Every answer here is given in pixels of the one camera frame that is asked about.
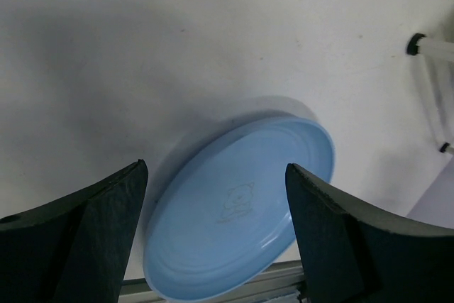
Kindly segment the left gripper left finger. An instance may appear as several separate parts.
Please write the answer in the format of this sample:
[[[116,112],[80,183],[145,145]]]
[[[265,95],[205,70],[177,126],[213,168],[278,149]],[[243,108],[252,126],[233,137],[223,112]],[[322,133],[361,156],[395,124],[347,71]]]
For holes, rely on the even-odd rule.
[[[1,219],[2,302],[117,302],[148,182],[138,160]]]

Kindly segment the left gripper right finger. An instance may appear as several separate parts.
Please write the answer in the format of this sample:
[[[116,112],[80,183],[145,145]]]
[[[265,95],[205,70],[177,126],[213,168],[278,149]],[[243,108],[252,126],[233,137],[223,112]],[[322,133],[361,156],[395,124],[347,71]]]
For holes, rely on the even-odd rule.
[[[289,209],[310,302],[452,302],[453,230],[390,213],[290,164]]]

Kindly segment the blue plate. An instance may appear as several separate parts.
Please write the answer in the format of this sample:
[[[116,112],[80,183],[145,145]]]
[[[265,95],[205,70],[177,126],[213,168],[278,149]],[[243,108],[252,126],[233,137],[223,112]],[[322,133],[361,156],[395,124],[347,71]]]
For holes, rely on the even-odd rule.
[[[335,148],[305,104],[288,97],[244,102],[197,128],[180,164],[154,176],[144,207],[143,273],[162,290],[203,276],[255,277],[295,240],[285,171],[296,163],[330,181]]]

